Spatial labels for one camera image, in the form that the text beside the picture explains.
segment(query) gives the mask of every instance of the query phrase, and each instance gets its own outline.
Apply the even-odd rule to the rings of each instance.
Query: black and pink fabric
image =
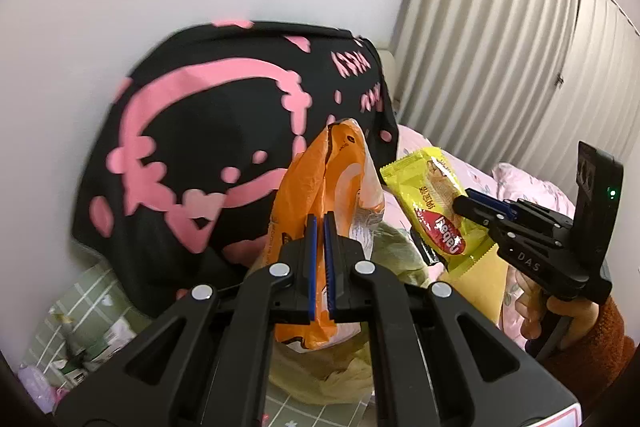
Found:
[[[180,288],[242,280],[292,158],[354,118],[381,167],[398,127],[373,45],[350,32],[224,21],[180,31],[114,99],[79,187],[76,241],[156,316]]]

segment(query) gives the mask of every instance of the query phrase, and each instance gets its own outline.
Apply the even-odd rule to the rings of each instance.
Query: fuzzy orange sleeve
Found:
[[[634,343],[625,336],[625,323],[610,297],[600,307],[598,321],[589,334],[577,344],[556,352],[543,365],[575,394],[584,415],[588,415],[633,354]]]

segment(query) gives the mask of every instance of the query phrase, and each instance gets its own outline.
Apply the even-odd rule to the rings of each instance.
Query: yellow wrapper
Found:
[[[485,227],[453,211],[453,200],[466,192],[441,149],[417,150],[380,173],[415,230],[443,257],[452,277],[461,276],[493,246]]]

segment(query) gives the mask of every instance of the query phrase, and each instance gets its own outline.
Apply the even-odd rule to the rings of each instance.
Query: curtain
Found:
[[[640,126],[640,38],[613,0],[580,0],[562,77],[516,163],[575,198],[578,141],[624,162]]]
[[[555,91],[578,0],[409,0],[399,122],[480,169],[510,161]]]

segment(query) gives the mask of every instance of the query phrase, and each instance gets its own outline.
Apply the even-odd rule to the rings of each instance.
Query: white sticker with red border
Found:
[[[578,427],[582,423],[582,410],[580,404],[575,403],[571,407],[550,416],[546,420],[534,423],[529,427]]]

